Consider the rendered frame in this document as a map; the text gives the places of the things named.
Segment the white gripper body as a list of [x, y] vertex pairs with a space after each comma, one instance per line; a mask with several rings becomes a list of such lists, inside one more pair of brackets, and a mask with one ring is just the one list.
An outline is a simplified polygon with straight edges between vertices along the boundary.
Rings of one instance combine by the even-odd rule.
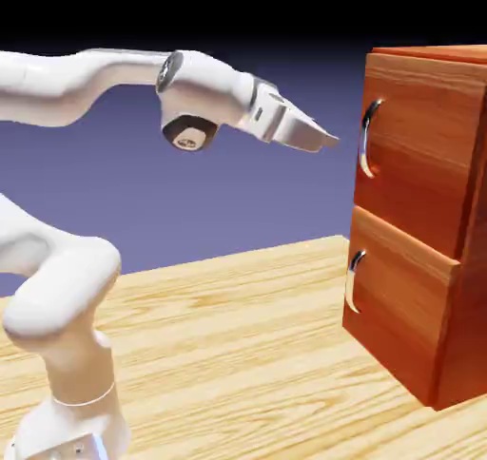
[[306, 152], [318, 152], [329, 146], [329, 135], [309, 116], [290, 103], [283, 103], [282, 109], [272, 134], [273, 142]]

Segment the reddish wooden cabinet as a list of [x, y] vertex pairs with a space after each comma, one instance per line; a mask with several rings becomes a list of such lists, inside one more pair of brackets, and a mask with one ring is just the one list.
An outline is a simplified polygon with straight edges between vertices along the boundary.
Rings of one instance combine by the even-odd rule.
[[[386, 49], [483, 51], [487, 45]], [[487, 393], [487, 105], [475, 165], [475, 187], [458, 278], [443, 319], [433, 403], [437, 411]]]

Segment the tall reddish wooden door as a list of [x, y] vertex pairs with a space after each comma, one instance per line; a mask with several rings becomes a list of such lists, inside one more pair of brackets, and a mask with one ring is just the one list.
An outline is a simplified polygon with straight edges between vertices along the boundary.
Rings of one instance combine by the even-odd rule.
[[369, 174], [354, 203], [458, 259], [485, 127], [487, 50], [376, 49], [366, 57], [362, 107]]

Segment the short reddish wooden door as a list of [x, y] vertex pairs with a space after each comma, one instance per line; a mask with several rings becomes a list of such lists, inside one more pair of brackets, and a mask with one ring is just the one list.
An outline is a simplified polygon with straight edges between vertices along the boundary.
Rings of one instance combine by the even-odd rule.
[[421, 403], [432, 405], [443, 319], [460, 264], [357, 206], [348, 265], [359, 250], [354, 313], [343, 327]]

